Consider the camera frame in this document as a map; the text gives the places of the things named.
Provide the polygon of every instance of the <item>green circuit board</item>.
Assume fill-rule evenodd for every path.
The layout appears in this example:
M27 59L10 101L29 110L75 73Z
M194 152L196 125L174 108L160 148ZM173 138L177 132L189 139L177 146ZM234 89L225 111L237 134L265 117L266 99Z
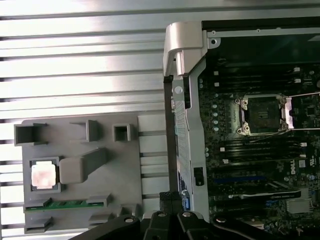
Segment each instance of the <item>green circuit board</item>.
M51 201L44 206L26 207L25 210L29 211L46 211L46 210L59 210L59 209L74 209L74 208L97 208L103 207L101 203L87 203L85 200L73 201Z
M320 228L319 80L319 65L198 78L212 217L229 213L287 236Z

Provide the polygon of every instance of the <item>black pcie slot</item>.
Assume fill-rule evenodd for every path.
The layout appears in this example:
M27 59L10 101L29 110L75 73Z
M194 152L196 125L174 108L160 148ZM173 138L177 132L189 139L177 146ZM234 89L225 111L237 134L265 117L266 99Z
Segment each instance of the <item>black pcie slot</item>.
M265 76L292 76L300 75L301 71L294 71L296 65L261 65L261 66L240 66L240 67L220 67L214 71L219 71L219 76L238 75L265 75Z
M216 87L215 91L218 93L255 93L255 92L274 92L280 91L283 89L287 91L293 91L296 89L294 84L287 84L287 85L279 85L273 84L273 86L268 87L261 87L261 86L252 86L252 85L243 85L243 86L236 86L236 87Z
M218 213L223 213L227 216L233 217L249 217L249 216L266 216L267 211L263 208L263 205L257 207L251 207L250 205L244 206L231 206L231 207L216 207L214 210Z
M225 201L215 201L214 205L217 208L229 208L229 207L234 207L234 206L265 206L266 202L262 201L259 202L257 199L230 199L230 200L225 200Z
M285 79L283 76L236 76L236 77L216 77L212 82L219 82L220 86L228 85L253 85L253 86L269 86L271 83L291 84L294 78Z
M277 150L277 147L273 147L273 146L259 146L259 147L250 147L250 146L234 146L234 147L226 147L225 148L225 152L223 153L233 153L233 152L237 152L237 153L245 153L245 152L250 152L250 151L270 151L270 150ZM299 152L301 149L300 146L297 145L291 145L291 146L281 146L281 150L284 151L297 151Z
M231 174L231 173L242 173L242 172L254 172L263 169L262 164L254 165L234 165L234 166L223 166L213 169L215 174Z
M279 146L279 143L281 143L281 146L285 145L292 145L296 144L299 145L301 142L301 139L298 137L286 137L285 141L283 138L276 138L273 139L266 139L266 140L260 140L256 142L250 142L252 140L257 140L257 138L249 138L248 140L230 140L223 142L222 147L227 146L256 146L256 145L276 145Z
M263 157L245 157L245 156L230 156L228 157L228 160L230 163L242 163L242 162L263 162L263 161L277 161L279 160L279 155L274 155L274 156L268 156L269 158L263 158ZM301 158L301 157L297 157L297 156L292 156L292 155L289 155L287 156L287 158L282 158L282 160L285 160L285 159L290 159L290 160L304 160L305 158Z
M212 81L214 83L219 83L219 87L216 89L219 92L225 91L235 91L235 92L247 92L248 90L264 90L272 91L278 89L296 89L300 87L300 84L294 83L293 79L290 80L268 80L268 79L256 79L256 80L247 80L247 79L215 79Z

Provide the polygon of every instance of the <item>cpu socket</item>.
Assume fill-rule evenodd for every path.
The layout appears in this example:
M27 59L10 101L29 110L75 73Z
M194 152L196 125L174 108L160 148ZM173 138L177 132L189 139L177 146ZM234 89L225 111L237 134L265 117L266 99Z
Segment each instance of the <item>cpu socket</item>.
M236 131L240 135L272 135L289 129L286 115L289 116L291 102L288 104L283 95L246 95L234 102L240 106L241 127Z

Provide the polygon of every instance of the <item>dell logo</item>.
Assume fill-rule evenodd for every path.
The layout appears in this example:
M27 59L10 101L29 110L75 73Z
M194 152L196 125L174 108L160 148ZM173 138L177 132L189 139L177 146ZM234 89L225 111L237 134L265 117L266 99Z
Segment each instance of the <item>dell logo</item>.
M290 166L291 166L291 174L295 175L296 174L296 165L295 165L295 160L290 161Z

